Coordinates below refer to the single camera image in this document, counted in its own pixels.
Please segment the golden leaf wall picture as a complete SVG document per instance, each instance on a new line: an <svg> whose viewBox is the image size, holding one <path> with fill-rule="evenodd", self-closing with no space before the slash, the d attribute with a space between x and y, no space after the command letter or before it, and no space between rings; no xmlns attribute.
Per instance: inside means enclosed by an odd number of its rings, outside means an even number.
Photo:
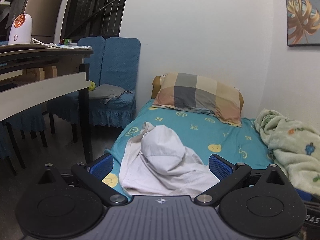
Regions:
<svg viewBox="0 0 320 240"><path fill-rule="evenodd" d="M287 45L319 46L320 0L286 0Z"/></svg>

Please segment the teal smiley bed sheet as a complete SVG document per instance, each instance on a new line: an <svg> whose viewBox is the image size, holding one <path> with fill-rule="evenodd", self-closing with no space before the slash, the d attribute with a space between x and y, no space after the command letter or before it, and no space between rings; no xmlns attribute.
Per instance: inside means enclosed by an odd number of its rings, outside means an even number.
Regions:
<svg viewBox="0 0 320 240"><path fill-rule="evenodd" d="M139 135L145 122L153 126L165 125L173 129L182 143L193 149L204 164L208 164L211 154L218 154L230 163L248 164L253 169L265 169L272 163L270 151L255 130L254 120L243 118L242 126L222 123L207 114L180 112L154 107L149 100L137 117L120 133L111 149L113 169L103 182L123 193L118 176L125 146L131 137Z"/></svg>

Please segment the yellow green plush toy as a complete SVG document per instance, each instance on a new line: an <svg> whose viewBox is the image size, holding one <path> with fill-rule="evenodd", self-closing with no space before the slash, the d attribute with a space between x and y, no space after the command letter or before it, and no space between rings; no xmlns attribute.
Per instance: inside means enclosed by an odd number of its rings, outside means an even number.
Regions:
<svg viewBox="0 0 320 240"><path fill-rule="evenodd" d="M96 84L95 84L93 81L90 81L88 90L89 90L89 91L94 91L95 88L96 88Z"/></svg>

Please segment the blue covered chair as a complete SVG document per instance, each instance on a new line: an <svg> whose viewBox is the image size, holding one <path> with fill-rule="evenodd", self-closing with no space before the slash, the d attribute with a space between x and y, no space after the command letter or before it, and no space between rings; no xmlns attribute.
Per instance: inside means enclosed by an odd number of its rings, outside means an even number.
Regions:
<svg viewBox="0 0 320 240"><path fill-rule="evenodd" d="M84 58L83 62L89 65L88 79L92 81L95 86L100 85L101 64L103 61L105 39L101 36L96 37L84 37L81 38L78 46L91 47L93 54ZM78 141L78 100L79 92L72 92L58 98L54 98L47 102L47 111L49 113L50 130L52 134L55 134L54 116L66 120L71 123L72 129L72 141Z"/></svg>
<svg viewBox="0 0 320 240"><path fill-rule="evenodd" d="M134 119L139 57L137 38L111 37L105 41L100 85L117 86L124 89L124 93L108 102L89 101L89 119L93 126L124 128Z"/></svg>

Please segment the blue covered chair right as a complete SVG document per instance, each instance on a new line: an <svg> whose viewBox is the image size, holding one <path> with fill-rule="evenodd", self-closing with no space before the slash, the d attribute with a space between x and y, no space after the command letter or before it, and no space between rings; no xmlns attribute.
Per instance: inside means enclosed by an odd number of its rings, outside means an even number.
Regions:
<svg viewBox="0 0 320 240"><path fill-rule="evenodd" d="M124 89L124 93L108 102L89 101L89 119L93 126L124 128L134 119L139 57L137 38L111 37L105 41L100 85L117 86Z"/></svg>

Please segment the grey folded cloth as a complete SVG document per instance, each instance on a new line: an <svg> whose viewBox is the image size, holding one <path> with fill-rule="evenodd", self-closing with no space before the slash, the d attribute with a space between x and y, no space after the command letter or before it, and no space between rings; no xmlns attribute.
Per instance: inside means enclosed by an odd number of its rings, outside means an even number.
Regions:
<svg viewBox="0 0 320 240"><path fill-rule="evenodd" d="M104 84L89 91L90 100L98 100L101 104L106 105L112 99L120 99L124 94L133 94L131 90L125 90L122 87Z"/></svg>

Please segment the blue covered chair left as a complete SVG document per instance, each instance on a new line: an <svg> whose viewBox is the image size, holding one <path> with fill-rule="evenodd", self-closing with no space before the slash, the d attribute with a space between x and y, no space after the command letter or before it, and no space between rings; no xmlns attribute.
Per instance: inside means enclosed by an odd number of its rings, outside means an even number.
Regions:
<svg viewBox="0 0 320 240"><path fill-rule="evenodd" d="M88 79L92 81L95 86L100 85L101 64L103 61L105 39L101 36L96 37L84 37L81 38L78 46L91 47L93 54L84 58L83 62L89 65ZM54 98L47 102L47 111L49 113L50 130L52 134L55 134L54 116L66 120L71 123L72 129L72 141L78 141L78 100L79 92L72 92L58 98Z"/></svg>

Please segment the green patterned fleece blanket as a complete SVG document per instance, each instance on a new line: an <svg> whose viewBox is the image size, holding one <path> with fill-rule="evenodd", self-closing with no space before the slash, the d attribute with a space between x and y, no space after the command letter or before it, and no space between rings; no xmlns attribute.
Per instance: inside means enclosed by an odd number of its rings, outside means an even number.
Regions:
<svg viewBox="0 0 320 240"><path fill-rule="evenodd" d="M319 195L319 131L268 109L259 113L254 125L291 184Z"/></svg>

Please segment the papers on table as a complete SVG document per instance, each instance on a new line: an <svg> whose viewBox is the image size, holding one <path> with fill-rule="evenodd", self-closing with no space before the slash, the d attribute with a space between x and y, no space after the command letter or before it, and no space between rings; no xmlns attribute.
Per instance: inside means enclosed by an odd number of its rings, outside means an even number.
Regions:
<svg viewBox="0 0 320 240"><path fill-rule="evenodd" d="M43 43L35 38L32 38L31 41L33 43L41 44L41 45L47 46L48 48L54 48L54 49L84 49L84 50L92 49L91 46L69 46L69 45L62 45L62 44Z"/></svg>

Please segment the wooden dining table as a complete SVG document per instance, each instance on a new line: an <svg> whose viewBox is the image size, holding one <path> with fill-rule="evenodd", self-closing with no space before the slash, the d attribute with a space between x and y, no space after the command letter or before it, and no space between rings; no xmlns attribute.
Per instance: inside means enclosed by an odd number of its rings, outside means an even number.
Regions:
<svg viewBox="0 0 320 240"><path fill-rule="evenodd" d="M89 57L93 51L84 49L54 49L41 44L12 44L1 46L1 80L11 79L25 69L61 66L62 76L35 81L1 92L1 120L40 105L54 98L79 92L79 125L85 161L93 161L89 135L89 65L81 62L76 73L62 64L65 57Z"/></svg>

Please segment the white shirt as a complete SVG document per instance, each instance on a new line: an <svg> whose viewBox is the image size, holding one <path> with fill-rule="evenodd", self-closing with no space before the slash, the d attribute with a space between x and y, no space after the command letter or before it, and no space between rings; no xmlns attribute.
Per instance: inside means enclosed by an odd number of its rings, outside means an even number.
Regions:
<svg viewBox="0 0 320 240"><path fill-rule="evenodd" d="M129 196L195 198L219 179L173 129L145 122L139 135L126 144L119 182Z"/></svg>

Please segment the plaid checkered pillow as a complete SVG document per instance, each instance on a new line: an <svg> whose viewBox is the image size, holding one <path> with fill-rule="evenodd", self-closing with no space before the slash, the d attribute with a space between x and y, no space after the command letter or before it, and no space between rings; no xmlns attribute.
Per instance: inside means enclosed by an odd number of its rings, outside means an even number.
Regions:
<svg viewBox="0 0 320 240"><path fill-rule="evenodd" d="M186 73L171 72L154 78L153 105L217 117L221 122L241 127L244 105L238 89L217 80Z"/></svg>

